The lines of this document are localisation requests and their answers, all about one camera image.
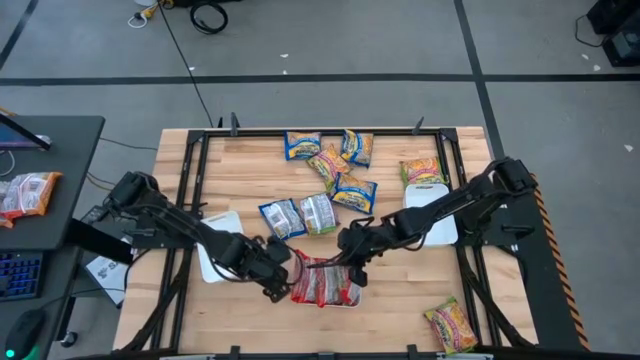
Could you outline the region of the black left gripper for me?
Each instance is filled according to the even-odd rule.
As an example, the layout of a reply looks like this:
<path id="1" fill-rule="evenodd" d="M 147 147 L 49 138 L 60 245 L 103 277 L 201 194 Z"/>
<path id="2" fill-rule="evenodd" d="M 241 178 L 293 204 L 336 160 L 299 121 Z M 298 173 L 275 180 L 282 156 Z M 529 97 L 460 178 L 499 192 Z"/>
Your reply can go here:
<path id="1" fill-rule="evenodd" d="M 269 237 L 249 238 L 235 234 L 240 241 L 241 259 L 234 267 L 234 275 L 239 282 L 263 282 L 263 294 L 272 303 L 277 303 L 291 291 L 289 272 L 284 263 L 291 257 L 286 247 Z"/>

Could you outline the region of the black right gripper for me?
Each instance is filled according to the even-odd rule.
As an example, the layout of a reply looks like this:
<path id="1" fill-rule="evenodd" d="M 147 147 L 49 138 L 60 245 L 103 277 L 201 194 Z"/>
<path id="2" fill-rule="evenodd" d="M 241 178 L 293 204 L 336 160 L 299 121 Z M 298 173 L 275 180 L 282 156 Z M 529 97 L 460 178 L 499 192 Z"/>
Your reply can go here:
<path id="1" fill-rule="evenodd" d="M 373 220 L 373 217 L 353 220 L 338 234 L 337 245 L 341 252 L 329 259 L 314 259 L 307 265 L 307 268 L 329 268 L 345 266 L 348 263 L 366 263 L 386 250 L 402 247 L 395 227 L 389 221 L 371 226 Z M 349 278 L 359 287 L 368 285 L 368 274 L 364 270 L 364 265 L 351 265 Z"/>

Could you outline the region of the white plastic bin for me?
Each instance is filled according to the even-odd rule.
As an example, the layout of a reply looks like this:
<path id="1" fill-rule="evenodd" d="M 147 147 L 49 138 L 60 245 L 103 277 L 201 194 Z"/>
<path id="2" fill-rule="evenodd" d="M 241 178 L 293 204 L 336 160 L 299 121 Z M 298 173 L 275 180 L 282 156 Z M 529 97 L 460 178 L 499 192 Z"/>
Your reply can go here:
<path id="1" fill-rule="evenodd" d="M 228 211 L 205 218 L 202 220 L 202 223 L 214 230 L 228 231 L 231 233 L 244 232 L 240 217 L 235 211 Z M 221 275 L 224 275 L 227 278 L 236 279 L 236 276 L 231 272 L 222 269 L 218 265 L 213 266 L 209 261 L 205 248 L 201 244 L 197 245 L 197 249 L 201 275 L 205 283 L 211 284 L 224 281 L 224 278 L 221 277 Z"/>
<path id="2" fill-rule="evenodd" d="M 410 184 L 405 188 L 403 206 L 422 207 L 447 195 L 449 189 L 446 185 L 435 184 Z M 456 222 L 452 215 L 436 222 L 424 237 L 425 247 L 452 245 L 458 240 Z"/>
<path id="3" fill-rule="evenodd" d="M 295 303 L 316 305 L 320 308 L 357 307 L 362 300 L 362 288 L 349 278 L 349 268 L 331 266 L 312 268 L 325 262 L 323 258 L 310 257 L 297 250 L 295 284 L 291 300 Z"/>

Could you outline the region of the green Maruchan noodle pack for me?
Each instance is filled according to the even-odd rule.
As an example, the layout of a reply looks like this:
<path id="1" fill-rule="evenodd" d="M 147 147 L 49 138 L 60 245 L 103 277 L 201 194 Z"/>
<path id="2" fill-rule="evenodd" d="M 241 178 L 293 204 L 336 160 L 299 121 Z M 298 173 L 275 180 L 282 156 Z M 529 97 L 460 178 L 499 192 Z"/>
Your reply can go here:
<path id="1" fill-rule="evenodd" d="M 300 210 L 305 226 L 310 235 L 321 235 L 332 232 L 340 225 L 337 212 L 326 193 L 303 198 Z"/>
<path id="2" fill-rule="evenodd" d="M 400 175 L 405 186 L 413 184 L 447 184 L 438 157 L 400 161 Z"/>
<path id="3" fill-rule="evenodd" d="M 455 297 L 424 313 L 447 355 L 473 350 L 479 340 Z"/>
<path id="4" fill-rule="evenodd" d="M 352 170 L 333 144 L 309 158 L 306 163 L 321 176 L 327 192 L 331 191 L 340 173 L 348 174 Z"/>

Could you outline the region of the blue Maruchan noodle pack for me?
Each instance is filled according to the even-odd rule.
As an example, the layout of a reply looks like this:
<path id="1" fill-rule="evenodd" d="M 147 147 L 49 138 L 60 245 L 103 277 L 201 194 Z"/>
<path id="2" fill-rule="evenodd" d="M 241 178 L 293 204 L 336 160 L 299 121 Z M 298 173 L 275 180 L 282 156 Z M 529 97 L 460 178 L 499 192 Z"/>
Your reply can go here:
<path id="1" fill-rule="evenodd" d="M 374 134 L 345 129 L 341 157 L 348 163 L 368 168 L 371 164 Z"/>
<path id="2" fill-rule="evenodd" d="M 263 204 L 258 209 L 269 229 L 282 241 L 307 233 L 307 227 L 292 198 Z"/>
<path id="3" fill-rule="evenodd" d="M 338 173 L 330 200 L 351 210 L 372 215 L 378 184 L 360 180 L 346 173 Z"/>
<path id="4" fill-rule="evenodd" d="M 306 160 L 321 151 L 320 132 L 286 131 L 284 135 L 285 159 Z"/>

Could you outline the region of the white printed box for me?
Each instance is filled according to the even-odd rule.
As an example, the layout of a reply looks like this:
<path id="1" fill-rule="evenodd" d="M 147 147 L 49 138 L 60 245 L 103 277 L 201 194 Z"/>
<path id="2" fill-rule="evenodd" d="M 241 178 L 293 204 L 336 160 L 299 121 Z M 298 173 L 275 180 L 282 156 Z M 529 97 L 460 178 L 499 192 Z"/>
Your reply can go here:
<path id="1" fill-rule="evenodd" d="M 98 256 L 85 265 L 85 270 L 114 305 L 120 307 L 125 299 L 125 274 L 128 266 Z"/>

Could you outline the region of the black flat panel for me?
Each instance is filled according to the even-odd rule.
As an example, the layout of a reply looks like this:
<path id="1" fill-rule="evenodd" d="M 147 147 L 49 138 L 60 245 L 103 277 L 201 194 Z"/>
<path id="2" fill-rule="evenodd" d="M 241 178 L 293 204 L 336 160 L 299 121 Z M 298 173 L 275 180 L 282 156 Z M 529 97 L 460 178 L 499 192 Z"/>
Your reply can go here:
<path id="1" fill-rule="evenodd" d="M 131 265 L 133 262 L 132 247 L 129 243 L 77 219 L 70 221 L 65 243 L 121 264 Z"/>

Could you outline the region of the black power adapter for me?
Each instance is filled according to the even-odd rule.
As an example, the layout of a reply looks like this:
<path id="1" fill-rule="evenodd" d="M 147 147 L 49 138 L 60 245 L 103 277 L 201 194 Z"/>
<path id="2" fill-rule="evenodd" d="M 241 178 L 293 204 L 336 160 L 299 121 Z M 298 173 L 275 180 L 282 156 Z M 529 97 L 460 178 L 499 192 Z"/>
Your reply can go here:
<path id="1" fill-rule="evenodd" d="M 80 221 L 85 224 L 91 225 L 96 222 L 101 222 L 109 214 L 110 211 L 106 207 L 102 205 L 95 205 L 80 219 Z"/>

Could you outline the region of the black hazard striped platform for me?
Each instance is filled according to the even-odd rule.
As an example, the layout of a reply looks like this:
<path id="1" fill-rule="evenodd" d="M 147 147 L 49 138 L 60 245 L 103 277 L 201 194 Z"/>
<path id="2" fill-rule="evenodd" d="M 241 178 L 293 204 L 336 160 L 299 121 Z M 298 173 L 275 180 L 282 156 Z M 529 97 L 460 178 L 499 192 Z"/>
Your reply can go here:
<path id="1" fill-rule="evenodd" d="M 540 189 L 499 210 L 500 247 L 516 259 L 518 286 L 526 309 L 512 324 L 519 335 L 541 348 L 589 351 L 558 239 Z"/>

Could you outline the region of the black desk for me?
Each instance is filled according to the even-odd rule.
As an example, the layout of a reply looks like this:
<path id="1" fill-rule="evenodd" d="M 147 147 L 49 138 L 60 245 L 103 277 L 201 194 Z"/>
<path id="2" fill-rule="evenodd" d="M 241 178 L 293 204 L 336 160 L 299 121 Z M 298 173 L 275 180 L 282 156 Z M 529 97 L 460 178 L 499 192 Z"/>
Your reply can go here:
<path id="1" fill-rule="evenodd" d="M 82 250 L 66 241 L 70 224 L 92 161 L 105 119 L 101 116 L 17 116 L 27 130 L 52 139 L 48 151 L 18 150 L 14 174 L 60 172 L 43 216 L 19 218 L 11 229 L 0 227 L 0 253 L 43 251 L 44 275 L 40 296 L 35 299 L 0 302 L 0 360 L 10 330 L 25 312 L 46 312 L 43 328 L 30 360 L 46 360 L 56 340 L 60 322 Z"/>

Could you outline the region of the backlit black keyboard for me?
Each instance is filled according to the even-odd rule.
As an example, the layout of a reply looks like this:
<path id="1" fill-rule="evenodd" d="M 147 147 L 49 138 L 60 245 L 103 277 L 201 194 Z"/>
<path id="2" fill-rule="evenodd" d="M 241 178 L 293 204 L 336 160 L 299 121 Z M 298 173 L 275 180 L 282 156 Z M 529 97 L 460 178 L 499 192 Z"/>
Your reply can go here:
<path id="1" fill-rule="evenodd" d="M 0 252 L 0 302 L 40 297 L 44 252 Z"/>

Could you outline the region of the black computer mouse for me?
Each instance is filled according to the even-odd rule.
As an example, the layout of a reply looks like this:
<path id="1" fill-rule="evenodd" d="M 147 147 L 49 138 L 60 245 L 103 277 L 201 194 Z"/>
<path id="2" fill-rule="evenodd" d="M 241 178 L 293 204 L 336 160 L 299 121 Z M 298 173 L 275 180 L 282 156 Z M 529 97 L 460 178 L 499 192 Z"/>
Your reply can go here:
<path id="1" fill-rule="evenodd" d="M 6 338 L 5 358 L 24 360 L 32 352 L 46 319 L 42 309 L 32 309 L 18 317 Z"/>

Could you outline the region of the orange noodle pack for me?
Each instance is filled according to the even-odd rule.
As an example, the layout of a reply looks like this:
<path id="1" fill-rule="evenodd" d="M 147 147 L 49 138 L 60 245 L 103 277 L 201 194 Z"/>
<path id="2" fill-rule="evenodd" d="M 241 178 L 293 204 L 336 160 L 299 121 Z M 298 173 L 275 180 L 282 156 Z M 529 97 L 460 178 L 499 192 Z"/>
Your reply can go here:
<path id="1" fill-rule="evenodd" d="M 9 185 L 9 182 L 0 181 L 0 227 L 11 229 L 13 222 L 7 217 L 4 209 L 4 199 L 8 195 Z"/>
<path id="2" fill-rule="evenodd" d="M 51 193 L 60 172 L 32 172 L 16 175 L 9 183 L 4 199 L 5 214 L 10 220 L 45 215 Z"/>

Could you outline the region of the black monitor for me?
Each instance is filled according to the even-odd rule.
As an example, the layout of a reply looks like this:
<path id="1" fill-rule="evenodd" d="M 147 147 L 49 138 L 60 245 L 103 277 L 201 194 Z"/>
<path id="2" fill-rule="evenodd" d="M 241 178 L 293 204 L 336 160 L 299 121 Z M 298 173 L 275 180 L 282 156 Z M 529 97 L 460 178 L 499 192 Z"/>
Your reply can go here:
<path id="1" fill-rule="evenodd" d="M 51 148 L 48 136 L 36 135 L 0 113 L 0 150 L 42 150 Z"/>

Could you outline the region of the black equipment case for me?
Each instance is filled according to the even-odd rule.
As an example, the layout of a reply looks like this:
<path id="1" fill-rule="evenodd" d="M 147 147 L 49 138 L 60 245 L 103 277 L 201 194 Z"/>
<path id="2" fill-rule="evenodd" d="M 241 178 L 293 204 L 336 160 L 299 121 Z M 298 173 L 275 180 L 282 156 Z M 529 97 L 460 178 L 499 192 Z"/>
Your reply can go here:
<path id="1" fill-rule="evenodd" d="M 587 19 L 613 67 L 640 66 L 640 0 L 597 0 Z"/>

